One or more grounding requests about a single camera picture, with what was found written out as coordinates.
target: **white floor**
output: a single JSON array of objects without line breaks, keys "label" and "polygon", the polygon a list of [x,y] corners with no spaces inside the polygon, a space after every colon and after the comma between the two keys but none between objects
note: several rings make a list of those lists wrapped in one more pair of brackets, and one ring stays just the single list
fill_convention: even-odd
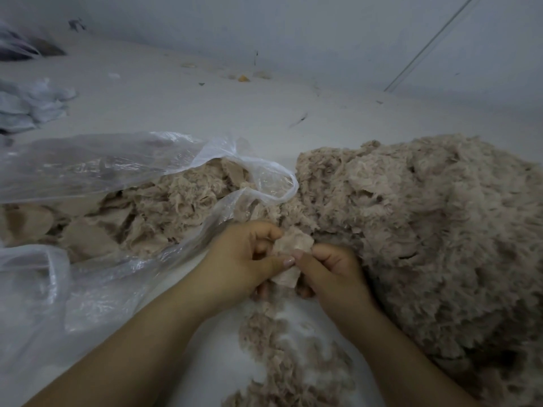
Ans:
[{"label": "white floor", "polygon": [[[262,157],[294,168],[301,151],[321,146],[353,148],[371,139],[390,144],[463,133],[481,136],[532,161],[542,158],[542,126],[530,120],[375,91],[346,95],[321,88],[317,81],[277,74],[263,80],[253,76],[260,68],[228,67],[174,51],[82,34],[60,34],[59,40],[69,56],[0,63],[0,77],[20,82],[50,77],[55,84],[75,87],[80,94],[69,103],[67,118],[14,136],[16,144],[86,133],[178,131],[206,138],[230,131],[246,137]],[[184,63],[197,67],[182,67]],[[251,82],[228,79],[228,75],[241,74]],[[190,267],[172,273],[157,291],[180,279]],[[241,315],[233,310],[199,332],[187,351],[184,374],[177,379],[168,405],[220,405],[226,395],[245,387],[251,376],[261,376],[261,369],[237,346]],[[341,341],[356,360],[354,405],[381,405],[367,365],[316,304],[295,301],[289,306],[288,318],[295,325],[310,320],[316,334],[327,341]],[[63,368],[42,371],[31,391]]]}]

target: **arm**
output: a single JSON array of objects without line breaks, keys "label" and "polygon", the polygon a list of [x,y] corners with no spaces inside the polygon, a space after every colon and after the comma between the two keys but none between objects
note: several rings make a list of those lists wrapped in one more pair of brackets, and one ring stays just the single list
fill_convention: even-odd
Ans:
[{"label": "arm", "polygon": [[207,318],[247,298],[294,264],[289,257],[253,260],[282,236],[253,221],[225,230],[202,262],[25,407],[151,406],[187,343]]},{"label": "arm", "polygon": [[352,251],[316,244],[312,255],[293,255],[324,311],[370,365],[389,407],[480,407],[377,309]]}]

